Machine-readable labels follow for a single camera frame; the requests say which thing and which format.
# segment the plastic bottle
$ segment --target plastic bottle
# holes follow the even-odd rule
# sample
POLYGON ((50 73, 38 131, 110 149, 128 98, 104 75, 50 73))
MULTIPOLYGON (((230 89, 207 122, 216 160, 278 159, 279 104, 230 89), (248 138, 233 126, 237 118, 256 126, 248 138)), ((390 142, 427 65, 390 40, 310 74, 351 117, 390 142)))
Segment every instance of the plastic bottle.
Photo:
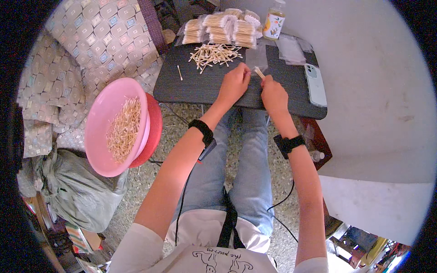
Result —
POLYGON ((263 29, 263 36, 269 40, 278 40, 281 28, 284 25, 285 14, 284 0, 274 0, 273 7, 269 8, 266 18, 266 23, 263 29))
POLYGON ((310 151, 309 155, 311 156, 313 162, 319 162, 320 160, 325 158, 325 154, 319 151, 310 151))

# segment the left hand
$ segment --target left hand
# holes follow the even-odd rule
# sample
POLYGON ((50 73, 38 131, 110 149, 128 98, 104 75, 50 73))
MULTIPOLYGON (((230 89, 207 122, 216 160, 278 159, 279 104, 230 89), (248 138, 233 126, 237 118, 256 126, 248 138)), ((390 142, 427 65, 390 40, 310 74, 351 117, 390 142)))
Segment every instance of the left hand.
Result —
POLYGON ((243 62, 237 68, 229 71, 223 78, 216 102, 224 104, 230 109, 246 92, 250 74, 249 67, 243 62))

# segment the blue jeans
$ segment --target blue jeans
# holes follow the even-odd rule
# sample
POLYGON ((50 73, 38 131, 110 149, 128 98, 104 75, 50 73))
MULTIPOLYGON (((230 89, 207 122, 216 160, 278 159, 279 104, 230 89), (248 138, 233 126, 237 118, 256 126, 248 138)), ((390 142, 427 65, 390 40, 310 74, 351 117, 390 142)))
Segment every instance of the blue jeans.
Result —
MULTIPOLYGON (((266 111, 263 110, 233 107, 223 116, 214 130, 217 146, 205 157, 202 164, 196 163, 193 168, 182 213, 194 209, 226 210, 223 196, 226 150, 231 127, 239 111, 243 119, 243 148, 229 198, 239 217, 270 236, 273 232, 273 218, 267 209, 272 206, 272 193, 267 161, 266 111)), ((177 218, 180 202, 181 198, 172 221, 177 218)))

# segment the terrazzo floor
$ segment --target terrazzo floor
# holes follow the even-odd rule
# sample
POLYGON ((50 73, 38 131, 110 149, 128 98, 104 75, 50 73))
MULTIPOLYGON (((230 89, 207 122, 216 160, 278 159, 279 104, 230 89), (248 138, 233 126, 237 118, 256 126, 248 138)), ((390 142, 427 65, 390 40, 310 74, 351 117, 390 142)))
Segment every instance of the terrazzo floor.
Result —
MULTIPOLYGON (((188 122, 202 115, 199 105, 166 105, 188 122)), ((152 156, 152 159, 156 161, 163 161, 165 159, 166 155, 188 128, 186 123, 165 106, 161 105, 161 111, 163 115, 162 138, 152 156)), ((302 134, 304 128, 301 127, 297 118, 293 119, 298 131, 302 134)), ((238 128, 233 129, 229 138, 226 163, 226 184, 228 185, 232 183, 236 175, 238 156, 241 150, 241 137, 236 131, 238 131, 238 128)), ((288 161, 283 159, 273 141, 273 137, 278 132, 272 123, 268 125, 268 134, 268 160, 271 170, 273 203, 276 204, 283 200, 291 189, 291 169, 288 161)), ((90 255, 91 261, 99 264, 111 259, 111 255, 115 252, 124 234, 133 222, 135 214, 149 191, 159 168, 154 163, 146 162, 138 168, 130 169, 128 191, 114 213, 108 228, 103 232, 103 235, 106 237, 106 240, 102 241, 104 250, 96 251, 93 255, 90 255)), ((275 208, 275 214, 298 237, 299 205, 295 190, 283 204, 275 208)), ((170 243, 164 242, 164 256, 168 255, 172 249, 173 247, 170 243)), ((274 220, 274 231, 271 236, 268 254, 275 258, 278 272, 293 271, 296 251, 296 241, 279 222, 274 220)), ((352 272, 352 270, 352 267, 331 254, 329 258, 330 272, 352 272)))

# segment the black wristband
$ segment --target black wristband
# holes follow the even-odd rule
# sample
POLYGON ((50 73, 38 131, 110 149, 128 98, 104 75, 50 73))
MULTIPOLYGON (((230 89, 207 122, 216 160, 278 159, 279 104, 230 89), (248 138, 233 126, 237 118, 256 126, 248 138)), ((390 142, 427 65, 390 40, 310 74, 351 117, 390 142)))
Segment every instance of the black wristband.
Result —
POLYGON ((273 139, 285 159, 288 159, 288 154, 291 153, 292 149, 305 145, 305 140, 301 135, 292 139, 282 138, 281 135, 277 135, 273 139))
POLYGON ((190 129, 191 127, 196 127, 203 134, 202 141, 203 143, 205 143, 205 148, 207 148, 214 139, 214 134, 212 133, 208 125, 206 125, 206 123, 204 123, 203 121, 195 119, 189 123, 188 129, 190 129))

